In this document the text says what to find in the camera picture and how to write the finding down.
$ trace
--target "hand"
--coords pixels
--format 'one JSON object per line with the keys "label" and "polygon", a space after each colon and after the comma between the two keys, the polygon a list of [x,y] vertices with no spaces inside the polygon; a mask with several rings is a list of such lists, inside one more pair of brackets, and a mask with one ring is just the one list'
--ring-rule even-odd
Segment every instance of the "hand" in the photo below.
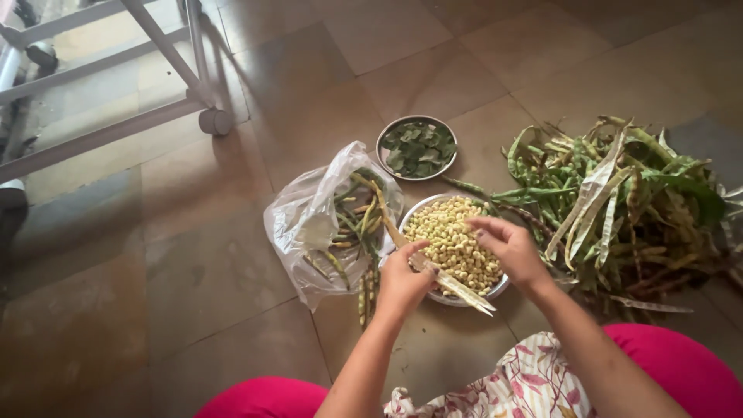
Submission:
{"label": "hand", "polygon": [[387,258],[381,269],[375,318],[405,319],[432,289],[438,271],[414,273],[408,266],[408,259],[430,243],[427,239],[411,242]]}
{"label": "hand", "polygon": [[498,257],[501,270],[520,290],[533,290],[545,283],[554,284],[525,228],[490,216],[474,216],[465,222],[479,230],[479,244]]}

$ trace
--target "floral cloth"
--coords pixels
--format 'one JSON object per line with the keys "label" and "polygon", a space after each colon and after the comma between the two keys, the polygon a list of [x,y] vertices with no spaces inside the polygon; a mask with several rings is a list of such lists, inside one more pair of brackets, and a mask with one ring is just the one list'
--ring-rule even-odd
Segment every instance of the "floral cloth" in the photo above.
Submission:
{"label": "floral cloth", "polygon": [[540,332],[521,341],[496,371],[415,407],[405,388],[392,391],[384,405],[390,418],[583,418],[595,417],[585,391],[570,371],[559,341]]}

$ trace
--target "person's right hand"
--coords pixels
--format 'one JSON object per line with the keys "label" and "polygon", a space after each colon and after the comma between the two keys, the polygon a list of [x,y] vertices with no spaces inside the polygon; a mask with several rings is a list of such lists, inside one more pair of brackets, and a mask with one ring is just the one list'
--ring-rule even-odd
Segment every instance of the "person's right hand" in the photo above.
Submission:
{"label": "person's right hand", "polygon": [[501,270],[522,291],[543,283],[553,283],[529,231],[508,221],[491,216],[474,216],[465,220],[477,231],[477,241],[500,260]]}

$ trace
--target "pink pants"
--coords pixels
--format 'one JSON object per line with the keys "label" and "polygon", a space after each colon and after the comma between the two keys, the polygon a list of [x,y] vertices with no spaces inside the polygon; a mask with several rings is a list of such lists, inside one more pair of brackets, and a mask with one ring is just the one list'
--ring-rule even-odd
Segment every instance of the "pink pants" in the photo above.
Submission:
{"label": "pink pants", "polygon": [[[649,325],[609,325],[604,331],[693,418],[743,416],[741,384],[701,344]],[[259,377],[220,393],[196,418],[312,418],[327,394],[312,383]]]}

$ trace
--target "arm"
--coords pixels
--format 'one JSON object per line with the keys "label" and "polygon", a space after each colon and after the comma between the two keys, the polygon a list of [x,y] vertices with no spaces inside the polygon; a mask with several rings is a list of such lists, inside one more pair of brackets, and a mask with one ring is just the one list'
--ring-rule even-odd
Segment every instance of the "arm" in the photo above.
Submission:
{"label": "arm", "polygon": [[410,256],[428,244],[427,240],[410,243],[387,259],[382,267],[374,319],[356,343],[315,418],[381,415],[379,400],[392,345],[405,317],[421,303],[435,279],[430,271],[413,273],[408,267]]}
{"label": "arm", "polygon": [[477,217],[468,221],[474,228],[480,228],[480,245],[500,259],[513,284],[545,315],[599,416],[689,416],[591,316],[557,287],[526,229],[497,218]]}

